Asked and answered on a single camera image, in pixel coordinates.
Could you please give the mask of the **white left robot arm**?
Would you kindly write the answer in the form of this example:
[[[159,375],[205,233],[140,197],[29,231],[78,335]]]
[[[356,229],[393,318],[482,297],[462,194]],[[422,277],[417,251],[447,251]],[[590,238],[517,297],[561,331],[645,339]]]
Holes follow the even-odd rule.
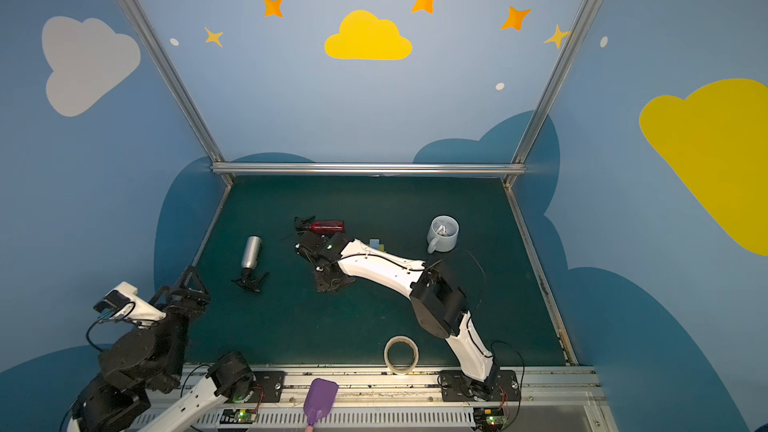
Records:
[[[121,282],[94,306],[98,323],[125,322],[131,330],[98,350],[99,371],[65,413],[62,431],[126,431],[146,412],[149,392],[181,389],[190,323],[200,317],[211,296],[197,269],[188,266],[173,286],[150,300]],[[202,379],[146,425],[148,431],[184,431],[209,410],[243,401],[256,388],[244,356],[229,352],[208,366]]]

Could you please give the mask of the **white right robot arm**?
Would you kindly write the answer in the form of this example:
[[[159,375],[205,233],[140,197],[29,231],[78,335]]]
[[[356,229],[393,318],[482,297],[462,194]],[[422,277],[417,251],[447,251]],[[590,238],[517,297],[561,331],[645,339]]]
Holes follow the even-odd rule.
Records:
[[[345,233],[301,232],[295,250],[312,265],[320,292],[362,278],[406,297],[419,325],[445,340],[457,357],[468,393],[488,399],[495,392],[499,364],[480,338],[465,292],[439,261],[395,256]]]

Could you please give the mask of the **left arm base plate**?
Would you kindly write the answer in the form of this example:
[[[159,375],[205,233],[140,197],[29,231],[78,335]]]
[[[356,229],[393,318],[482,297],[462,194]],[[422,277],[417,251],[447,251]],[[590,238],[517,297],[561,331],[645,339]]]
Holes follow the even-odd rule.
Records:
[[[282,370],[256,370],[252,392],[247,403],[279,403],[286,373]]]

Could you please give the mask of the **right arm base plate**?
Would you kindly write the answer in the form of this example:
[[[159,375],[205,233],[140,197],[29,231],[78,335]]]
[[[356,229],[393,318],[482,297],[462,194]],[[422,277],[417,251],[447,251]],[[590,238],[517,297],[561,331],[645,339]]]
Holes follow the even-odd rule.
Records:
[[[460,371],[444,370],[438,374],[444,402],[501,402],[521,398],[521,384],[514,370],[501,370],[485,382],[466,377]]]

